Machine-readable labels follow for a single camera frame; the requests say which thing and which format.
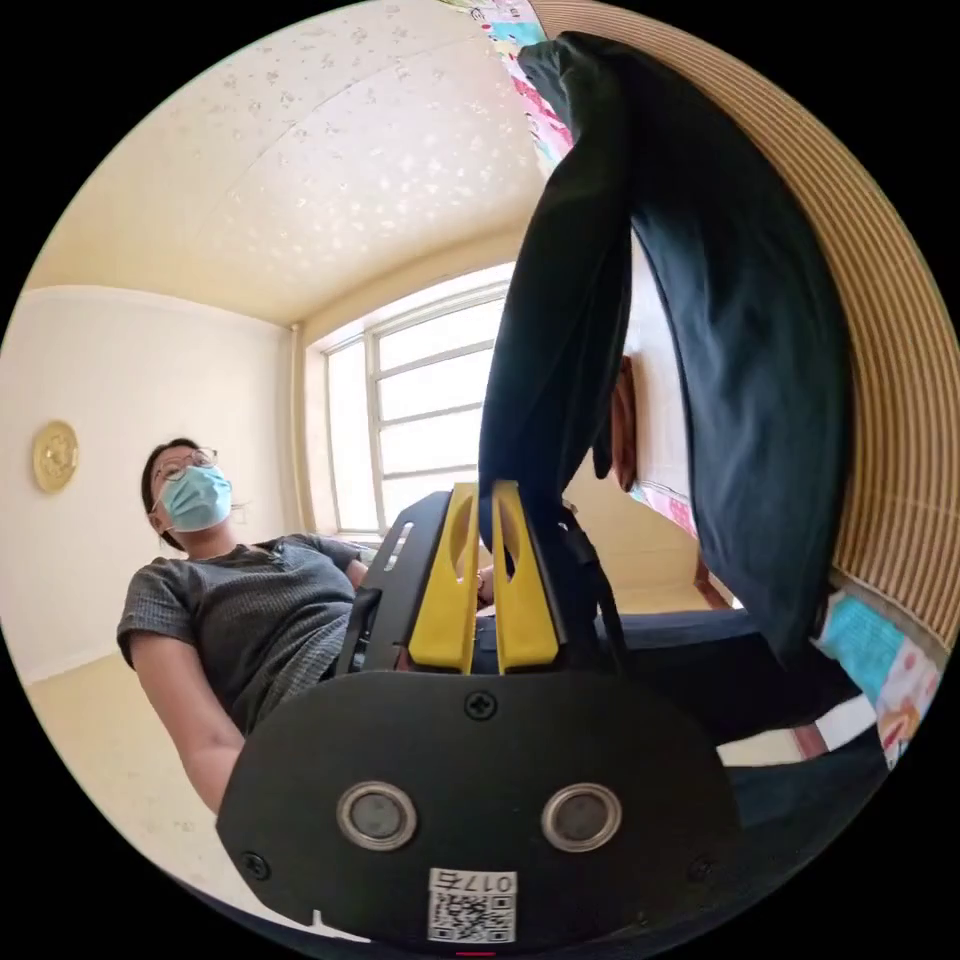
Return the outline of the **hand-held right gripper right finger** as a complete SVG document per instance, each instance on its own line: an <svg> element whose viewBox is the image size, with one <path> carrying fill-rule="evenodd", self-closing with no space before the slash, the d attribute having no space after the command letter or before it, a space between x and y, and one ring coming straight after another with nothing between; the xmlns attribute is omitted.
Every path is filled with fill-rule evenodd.
<svg viewBox="0 0 960 960"><path fill-rule="evenodd" d="M549 667L558 656L559 644L515 482L494 484L491 516L499 671L509 674Z"/></svg>

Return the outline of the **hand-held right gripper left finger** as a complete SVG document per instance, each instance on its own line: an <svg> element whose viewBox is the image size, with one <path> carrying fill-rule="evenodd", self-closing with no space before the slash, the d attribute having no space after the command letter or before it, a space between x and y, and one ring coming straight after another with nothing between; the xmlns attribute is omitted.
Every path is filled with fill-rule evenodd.
<svg viewBox="0 0 960 960"><path fill-rule="evenodd" d="M419 668L470 672L477 611L477 546L477 485L458 482L447 500L408 645Z"/></svg>

